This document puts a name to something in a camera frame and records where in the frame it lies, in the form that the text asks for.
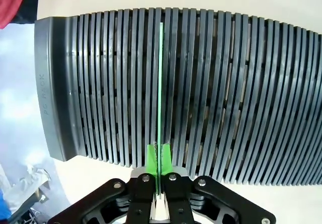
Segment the slotted rack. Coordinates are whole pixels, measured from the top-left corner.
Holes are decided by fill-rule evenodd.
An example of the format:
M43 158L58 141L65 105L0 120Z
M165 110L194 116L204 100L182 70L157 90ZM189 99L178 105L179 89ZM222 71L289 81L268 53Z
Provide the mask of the slotted rack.
M35 24L36 82L50 154L145 164L162 142L191 177L322 183L321 35L196 9L132 9Z

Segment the black metal arm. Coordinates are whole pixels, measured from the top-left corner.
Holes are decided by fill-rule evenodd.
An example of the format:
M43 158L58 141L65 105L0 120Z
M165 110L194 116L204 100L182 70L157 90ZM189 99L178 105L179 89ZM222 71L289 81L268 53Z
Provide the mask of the black metal arm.
M157 223L197 223L193 212L207 217L213 223L276 223L273 214L208 176L200 176L192 181L188 176L173 172L162 176L161 181L169 219ZM131 177L128 183L120 179L109 180L48 223L106 224L124 215L126 224L151 223L155 204L155 177L141 173Z

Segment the black pants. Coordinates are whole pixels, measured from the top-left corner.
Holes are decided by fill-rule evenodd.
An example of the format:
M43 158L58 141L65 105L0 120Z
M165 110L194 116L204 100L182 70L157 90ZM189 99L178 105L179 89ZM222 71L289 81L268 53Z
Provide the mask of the black pants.
M37 20L38 0L22 0L17 14L11 20L14 24L33 24Z

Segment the blue object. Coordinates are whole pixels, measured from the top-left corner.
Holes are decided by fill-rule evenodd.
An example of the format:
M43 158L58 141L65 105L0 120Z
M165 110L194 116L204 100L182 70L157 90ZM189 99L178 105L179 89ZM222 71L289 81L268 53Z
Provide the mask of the blue object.
M11 211L7 207L4 200L4 195L0 190L0 220L8 220L11 216Z

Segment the screw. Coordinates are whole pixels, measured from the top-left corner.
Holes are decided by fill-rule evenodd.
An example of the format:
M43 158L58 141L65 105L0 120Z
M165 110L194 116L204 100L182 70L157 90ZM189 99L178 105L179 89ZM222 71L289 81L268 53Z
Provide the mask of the screw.
M262 224L271 224L271 221L268 220L267 218L262 219Z
M199 181L198 181L198 184L199 184L200 186L205 186L205 185L206 185L206 181L205 181L205 180L203 180L203 179L201 179L201 180L199 180Z
M149 175L144 175L142 177L142 180L143 180L143 182L148 182L150 180L150 176Z
M169 175L169 180L176 180L177 177L176 175L172 174L172 175Z
M116 182L116 183L114 184L114 188L115 188L115 189L121 188L121 186L122 186L122 184L121 184L120 182Z

